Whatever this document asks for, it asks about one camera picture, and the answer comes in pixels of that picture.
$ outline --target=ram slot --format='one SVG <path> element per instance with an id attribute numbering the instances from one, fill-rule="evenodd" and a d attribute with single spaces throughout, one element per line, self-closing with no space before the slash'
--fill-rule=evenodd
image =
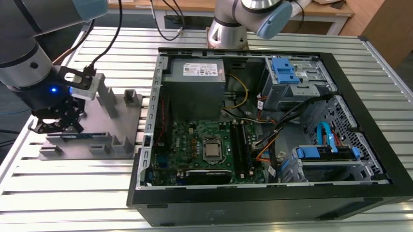
<path id="1" fill-rule="evenodd" d="M 231 136 L 231 147 L 234 157 L 234 170 L 239 178 L 244 178 L 248 175 L 247 160 L 246 160 L 246 146 L 247 141 L 244 140 L 244 129 L 239 123 L 231 124 L 230 136 Z"/>

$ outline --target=aluminum extrusion table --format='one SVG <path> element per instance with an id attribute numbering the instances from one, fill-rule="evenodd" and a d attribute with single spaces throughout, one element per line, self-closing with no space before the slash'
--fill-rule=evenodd
<path id="1" fill-rule="evenodd" d="M 175 30 L 164 30 L 167 36 Z M 115 28 L 95 28 L 64 64 L 83 69 L 109 44 Z M 413 174 L 411 91 L 369 42 L 357 37 L 279 34 L 264 41 L 248 34 L 250 49 L 332 53 L 390 145 Z M 206 47 L 206 32 L 187 30 L 165 42 L 155 29 L 121 29 L 108 54 L 96 63 L 115 93 L 133 88 L 149 95 L 157 47 Z M 147 110 L 141 110 L 137 143 Z M 132 160 L 37 160 L 44 135 L 22 129 L 0 167 L 0 231 L 111 231 L 149 229 L 140 214 L 125 207 Z M 381 206 L 342 221 L 282 222 L 152 231 L 411 231 L 413 202 Z"/>

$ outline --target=motherboard chip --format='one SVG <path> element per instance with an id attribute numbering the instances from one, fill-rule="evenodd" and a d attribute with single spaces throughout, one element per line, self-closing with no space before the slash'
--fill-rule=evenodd
<path id="1" fill-rule="evenodd" d="M 219 157 L 218 144 L 206 144 L 206 157 Z"/>
<path id="2" fill-rule="evenodd" d="M 222 141 L 220 138 L 208 137 L 202 140 L 203 155 L 202 159 L 208 164 L 216 164 L 222 159 Z"/>

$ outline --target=motherboard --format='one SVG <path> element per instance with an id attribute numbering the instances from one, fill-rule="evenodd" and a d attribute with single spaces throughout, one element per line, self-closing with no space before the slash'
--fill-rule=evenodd
<path id="1" fill-rule="evenodd" d="M 175 121 L 169 153 L 156 156 L 156 185 L 264 183 L 262 164 L 251 156 L 254 141 L 252 123 Z"/>

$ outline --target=power supply label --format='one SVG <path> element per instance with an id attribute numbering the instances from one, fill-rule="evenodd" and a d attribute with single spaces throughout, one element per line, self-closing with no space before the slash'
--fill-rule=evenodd
<path id="1" fill-rule="evenodd" d="M 218 76 L 218 65 L 185 63 L 183 65 L 183 76 Z"/>

